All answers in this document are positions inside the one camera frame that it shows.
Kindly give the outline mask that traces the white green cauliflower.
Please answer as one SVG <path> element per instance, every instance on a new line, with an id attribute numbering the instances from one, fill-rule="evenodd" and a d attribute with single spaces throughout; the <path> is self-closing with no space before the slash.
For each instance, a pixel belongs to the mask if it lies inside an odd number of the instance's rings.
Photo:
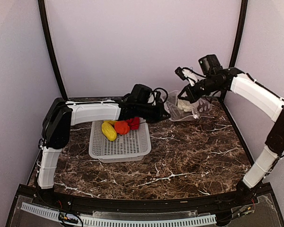
<path id="1" fill-rule="evenodd" d="M 184 112 L 193 112 L 193 105 L 188 101 L 178 100 L 177 107 Z"/>

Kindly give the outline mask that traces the clear zip top bag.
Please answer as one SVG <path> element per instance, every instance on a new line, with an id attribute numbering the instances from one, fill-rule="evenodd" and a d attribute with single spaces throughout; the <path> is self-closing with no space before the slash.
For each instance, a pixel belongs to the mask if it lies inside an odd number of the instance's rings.
<path id="1" fill-rule="evenodd" d="M 166 111 L 170 114 L 169 120 L 172 122 L 193 121 L 212 110 L 212 104 L 204 98 L 191 104 L 189 101 L 178 99 L 178 94 L 177 90 L 170 92 L 164 104 Z"/>

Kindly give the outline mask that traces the orange bell pepper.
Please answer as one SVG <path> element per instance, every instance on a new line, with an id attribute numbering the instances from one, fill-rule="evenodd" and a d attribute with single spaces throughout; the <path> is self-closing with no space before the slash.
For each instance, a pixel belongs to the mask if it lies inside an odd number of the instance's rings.
<path id="1" fill-rule="evenodd" d="M 130 131 L 130 126 L 126 121 L 116 121 L 114 128 L 117 134 L 126 135 Z"/>

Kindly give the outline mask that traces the white plastic perforated basket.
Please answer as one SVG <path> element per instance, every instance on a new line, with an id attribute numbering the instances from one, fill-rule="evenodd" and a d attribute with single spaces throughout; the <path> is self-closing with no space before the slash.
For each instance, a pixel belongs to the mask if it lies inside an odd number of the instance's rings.
<path id="1" fill-rule="evenodd" d="M 151 151 L 148 124 L 140 119 L 139 129 L 130 130 L 109 141 L 102 133 L 103 121 L 92 122 L 89 140 L 89 155 L 103 163 L 140 161 Z"/>

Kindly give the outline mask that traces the yellow bell pepper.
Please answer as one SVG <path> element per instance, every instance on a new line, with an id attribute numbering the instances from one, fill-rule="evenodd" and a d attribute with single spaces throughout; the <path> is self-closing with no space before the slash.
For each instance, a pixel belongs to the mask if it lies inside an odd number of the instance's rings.
<path id="1" fill-rule="evenodd" d="M 114 127 L 109 122 L 103 122 L 101 125 L 102 133 L 106 136 L 109 141 L 115 141 L 117 133 Z"/>

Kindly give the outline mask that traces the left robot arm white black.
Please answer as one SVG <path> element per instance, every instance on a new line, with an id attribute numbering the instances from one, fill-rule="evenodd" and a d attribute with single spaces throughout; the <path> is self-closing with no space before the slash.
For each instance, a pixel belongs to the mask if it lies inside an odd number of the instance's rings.
<path id="1" fill-rule="evenodd" d="M 101 120 L 128 120 L 143 118 L 147 123 L 157 123 L 170 118 L 161 100 L 162 88 L 152 90 L 142 84 L 134 85 L 131 93 L 117 99 L 90 102 L 53 101 L 43 120 L 41 139 L 41 166 L 35 179 L 39 199 L 47 206 L 57 203 L 57 195 L 50 189 L 54 186 L 54 174 L 59 155 L 70 140 L 71 126 Z"/>

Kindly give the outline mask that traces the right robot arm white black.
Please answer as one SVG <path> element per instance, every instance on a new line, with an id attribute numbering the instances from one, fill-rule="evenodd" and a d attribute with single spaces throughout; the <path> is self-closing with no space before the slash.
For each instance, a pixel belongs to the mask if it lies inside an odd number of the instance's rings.
<path id="1" fill-rule="evenodd" d="M 197 73 L 190 68 L 175 69 L 176 75 L 189 82 L 179 93 L 180 100 L 193 104 L 211 93 L 231 91 L 258 107 L 274 122 L 263 151 L 237 183 L 236 191 L 232 194 L 232 201 L 236 205 L 242 205 L 253 197 L 259 183 L 284 157 L 284 98 L 257 82 L 248 73 L 235 67 L 223 68 L 214 54 L 200 58 L 198 62 L 203 72 L 201 80 L 197 80 Z"/>

